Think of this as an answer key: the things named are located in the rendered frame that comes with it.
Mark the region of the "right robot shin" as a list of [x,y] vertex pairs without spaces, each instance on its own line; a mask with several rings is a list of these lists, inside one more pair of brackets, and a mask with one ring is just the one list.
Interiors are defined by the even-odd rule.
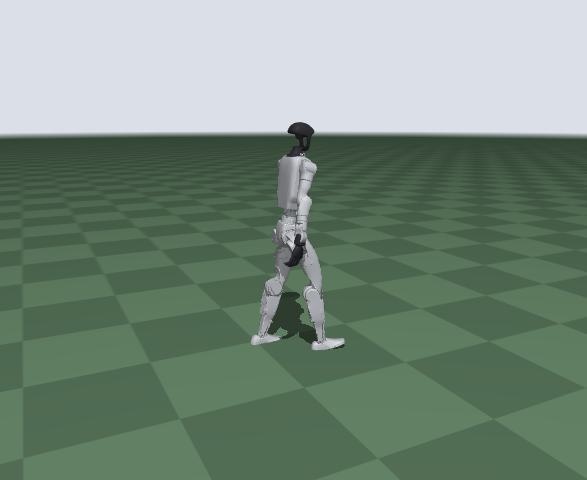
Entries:
[[325,309],[324,309],[324,300],[323,300],[323,292],[321,290],[321,295],[319,292],[311,288],[306,291],[305,298],[307,300],[307,310],[310,318],[310,322],[314,325],[316,337],[319,341],[325,342]]

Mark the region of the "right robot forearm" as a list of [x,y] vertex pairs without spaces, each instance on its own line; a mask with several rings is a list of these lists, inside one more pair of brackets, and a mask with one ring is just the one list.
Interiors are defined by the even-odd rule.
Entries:
[[[312,201],[309,197],[303,197],[301,199],[299,209],[296,211],[297,221],[296,221],[296,234],[301,235],[300,243],[304,243],[307,240],[307,225],[308,225],[308,216],[309,210],[311,207]],[[296,237],[295,234],[295,237]]]

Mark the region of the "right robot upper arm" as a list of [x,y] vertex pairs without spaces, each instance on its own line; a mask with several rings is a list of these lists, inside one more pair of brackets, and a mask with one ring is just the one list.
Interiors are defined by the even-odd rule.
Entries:
[[298,207],[300,205],[301,199],[303,197],[308,197],[307,194],[311,189],[313,177],[314,177],[316,171],[317,171],[317,166],[315,163],[304,160],[304,159],[301,160],[301,164],[299,166],[299,172],[301,173],[301,177],[300,177],[300,183],[299,183],[298,194],[297,194]]

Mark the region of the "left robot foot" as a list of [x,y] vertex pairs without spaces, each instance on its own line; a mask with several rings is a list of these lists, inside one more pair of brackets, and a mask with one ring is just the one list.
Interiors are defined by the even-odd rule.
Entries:
[[[265,335],[265,333],[264,333],[264,335]],[[252,345],[258,345],[258,344],[262,344],[262,343],[268,343],[268,342],[277,341],[277,340],[280,340],[282,338],[281,336],[271,335],[271,334],[268,334],[268,333],[267,333],[266,336],[265,336],[265,338],[264,337],[261,338],[260,337],[260,333],[258,335],[257,334],[256,335],[253,335],[252,338],[251,338],[250,344],[252,344]]]

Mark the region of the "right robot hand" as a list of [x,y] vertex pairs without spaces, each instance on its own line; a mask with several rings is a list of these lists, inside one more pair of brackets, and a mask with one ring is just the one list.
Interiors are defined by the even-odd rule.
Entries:
[[300,243],[301,240],[301,235],[300,234],[296,234],[294,243],[296,244],[293,252],[292,252],[292,256],[290,258],[290,260],[287,263],[283,263],[288,267],[293,267],[299,264],[299,261],[302,259],[303,257],[303,246],[305,246],[305,242],[304,243]]

